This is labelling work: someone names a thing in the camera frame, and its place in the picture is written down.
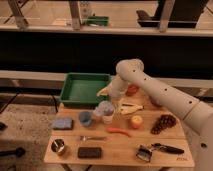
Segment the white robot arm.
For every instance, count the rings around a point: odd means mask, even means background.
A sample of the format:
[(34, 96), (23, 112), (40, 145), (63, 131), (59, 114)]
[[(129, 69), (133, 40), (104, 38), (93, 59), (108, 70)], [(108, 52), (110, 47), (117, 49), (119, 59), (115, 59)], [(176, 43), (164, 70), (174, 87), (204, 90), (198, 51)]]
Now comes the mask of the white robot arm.
[(120, 99), (129, 83), (142, 88), (200, 136), (195, 171), (213, 171), (213, 107), (150, 77), (144, 72), (144, 64), (140, 59), (121, 60), (117, 63), (116, 76), (107, 86), (109, 96)]

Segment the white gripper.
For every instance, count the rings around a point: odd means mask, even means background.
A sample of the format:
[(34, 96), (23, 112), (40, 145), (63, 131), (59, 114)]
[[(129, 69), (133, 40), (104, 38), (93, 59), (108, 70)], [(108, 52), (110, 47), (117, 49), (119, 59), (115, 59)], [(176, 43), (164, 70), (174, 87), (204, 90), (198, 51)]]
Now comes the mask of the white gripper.
[(116, 75), (107, 86), (108, 94), (111, 98), (119, 99), (124, 96), (128, 87), (128, 82)]

